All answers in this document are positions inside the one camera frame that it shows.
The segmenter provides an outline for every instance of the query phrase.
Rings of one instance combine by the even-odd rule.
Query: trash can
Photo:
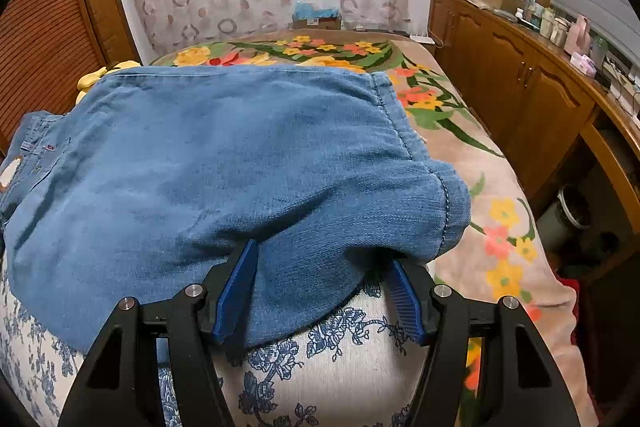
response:
[[[581,230],[591,226],[589,204],[574,185],[565,185],[536,222],[538,236],[545,251],[558,251]]]

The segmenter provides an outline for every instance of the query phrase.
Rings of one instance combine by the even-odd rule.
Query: blue floral pattern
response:
[[[347,304],[312,328],[249,350],[236,359],[213,355],[219,384],[236,425],[306,427],[326,423],[339,427],[341,424],[331,415],[332,401],[317,401],[317,386],[324,383],[333,387],[334,383],[318,375],[321,371],[334,371],[331,368],[337,365],[344,371],[367,371],[367,367],[354,369],[343,361],[351,349],[378,346],[380,350],[381,344],[393,342],[394,357],[413,356],[421,366],[424,352],[409,342],[397,321],[387,318],[390,315],[382,294],[382,277],[371,274]],[[305,346],[305,351],[301,352],[300,346]],[[6,266],[0,258],[0,371],[39,425],[57,425],[82,359],[81,353],[50,334],[12,295]],[[396,367],[398,363],[388,365]],[[171,370],[161,367],[158,379],[165,423],[168,427],[181,427]],[[336,397],[341,396],[337,390]],[[367,422],[376,427],[401,427],[408,413],[408,406],[402,405],[410,398],[406,396],[395,406],[370,413],[374,419],[391,418],[388,424],[372,423],[367,414],[361,421],[349,421],[344,427]],[[369,413],[369,405],[364,409],[367,411],[363,413]]]

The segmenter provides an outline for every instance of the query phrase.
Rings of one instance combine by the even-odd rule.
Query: clothing label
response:
[[[2,174],[0,174],[0,192],[7,190],[7,188],[9,187],[9,184],[11,183],[11,180],[14,179],[15,172],[18,170],[18,167],[20,166],[21,161],[22,161],[22,158],[20,157],[16,158],[14,161],[12,161],[11,163],[9,163],[9,165],[6,166],[4,171],[2,171]]]

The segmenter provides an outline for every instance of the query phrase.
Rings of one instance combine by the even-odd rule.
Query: blue denim pants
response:
[[[16,158],[0,192],[11,290],[83,352],[121,297],[170,298],[239,241],[259,243],[254,346],[338,306],[377,248],[426,263],[470,219],[384,73],[110,73],[64,116],[26,115],[0,172]]]

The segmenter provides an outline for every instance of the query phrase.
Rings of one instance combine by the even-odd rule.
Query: metal screw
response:
[[[118,303],[118,308],[122,311],[127,311],[133,308],[136,305],[136,300],[133,297],[124,297],[120,299]]]
[[[202,293],[202,286],[199,284],[190,284],[184,289],[184,292],[190,297],[197,297]]]
[[[449,297],[451,295],[451,288],[449,288],[446,284],[438,284],[434,289],[433,292],[438,296],[438,297]]]
[[[507,295],[504,299],[502,299],[502,304],[507,306],[508,309],[514,310],[520,305],[520,301],[518,301],[515,297],[511,295]]]

